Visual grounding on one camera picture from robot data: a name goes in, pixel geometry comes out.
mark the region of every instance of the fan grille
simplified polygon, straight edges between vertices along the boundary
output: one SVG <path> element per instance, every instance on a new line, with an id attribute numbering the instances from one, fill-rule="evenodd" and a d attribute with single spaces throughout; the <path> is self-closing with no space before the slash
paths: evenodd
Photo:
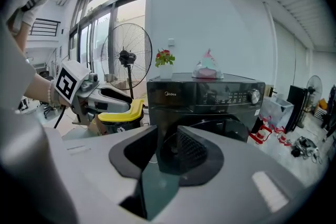
<path id="1" fill-rule="evenodd" d="M 112 38 L 109 51 L 108 39 Z M 101 66 L 104 74 L 110 74 L 110 83 L 120 89 L 129 90 L 127 65 L 120 61 L 120 53 L 126 51 L 136 56 L 130 61 L 132 88 L 140 84 L 148 73 L 152 61 L 152 43 L 147 32 L 136 24 L 117 26 L 107 37 L 101 51 Z"/>
<path id="2" fill-rule="evenodd" d="M 307 83 L 307 88 L 313 87 L 315 92 L 313 93 L 312 105 L 315 106 L 322 96 L 322 81 L 318 76 L 312 76 Z"/>

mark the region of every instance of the yellow lid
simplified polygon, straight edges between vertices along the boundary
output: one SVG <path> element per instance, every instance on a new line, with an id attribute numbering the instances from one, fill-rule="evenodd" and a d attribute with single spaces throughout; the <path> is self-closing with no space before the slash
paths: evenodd
<path id="1" fill-rule="evenodd" d="M 102 122 L 126 122 L 138 119 L 142 114 L 142 99 L 134 99 L 129 111 L 124 113 L 100 113 L 98 118 Z"/>

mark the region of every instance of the midea logo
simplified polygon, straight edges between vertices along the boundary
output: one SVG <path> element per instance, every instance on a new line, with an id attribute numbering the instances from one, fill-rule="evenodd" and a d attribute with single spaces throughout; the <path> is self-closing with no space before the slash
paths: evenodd
<path id="1" fill-rule="evenodd" d="M 165 92 L 164 95 L 165 95 L 165 96 L 176 96 L 176 93 Z"/>

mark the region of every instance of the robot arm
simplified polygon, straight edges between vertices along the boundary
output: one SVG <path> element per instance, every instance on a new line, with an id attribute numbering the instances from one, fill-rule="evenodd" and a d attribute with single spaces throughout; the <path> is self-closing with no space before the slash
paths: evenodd
<path id="1" fill-rule="evenodd" d="M 55 88 L 77 115 L 73 124 L 89 125 L 95 115 L 102 112 L 126 112 L 132 103 L 125 93 L 100 84 L 97 74 L 74 60 L 62 63 Z"/>

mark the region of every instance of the yellow bin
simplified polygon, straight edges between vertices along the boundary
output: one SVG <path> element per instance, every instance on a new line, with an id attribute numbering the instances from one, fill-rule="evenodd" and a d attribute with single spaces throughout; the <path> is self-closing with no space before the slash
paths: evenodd
<path id="1" fill-rule="evenodd" d="M 105 125 L 107 132 L 120 133 L 140 127 L 143 118 L 143 100 L 134 99 L 129 111 L 124 113 L 101 113 L 99 120 Z"/>

